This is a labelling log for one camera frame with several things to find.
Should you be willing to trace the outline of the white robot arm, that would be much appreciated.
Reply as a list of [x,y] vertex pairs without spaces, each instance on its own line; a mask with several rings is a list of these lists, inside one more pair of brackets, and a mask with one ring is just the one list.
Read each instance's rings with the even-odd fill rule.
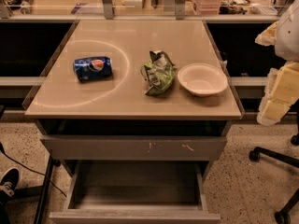
[[275,54],[286,61],[279,69],[270,69],[259,105],[257,121],[269,126],[280,122],[299,99],[299,0],[294,0],[255,42],[273,45]]

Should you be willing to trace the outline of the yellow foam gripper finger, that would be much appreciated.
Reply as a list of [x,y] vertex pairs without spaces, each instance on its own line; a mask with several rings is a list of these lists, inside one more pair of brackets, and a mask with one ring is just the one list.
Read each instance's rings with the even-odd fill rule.
[[255,43],[262,46],[274,46],[276,43],[276,33],[278,22],[275,21],[255,38]]
[[271,68],[259,105],[257,122],[269,126],[281,121],[299,99],[299,63],[287,61]]

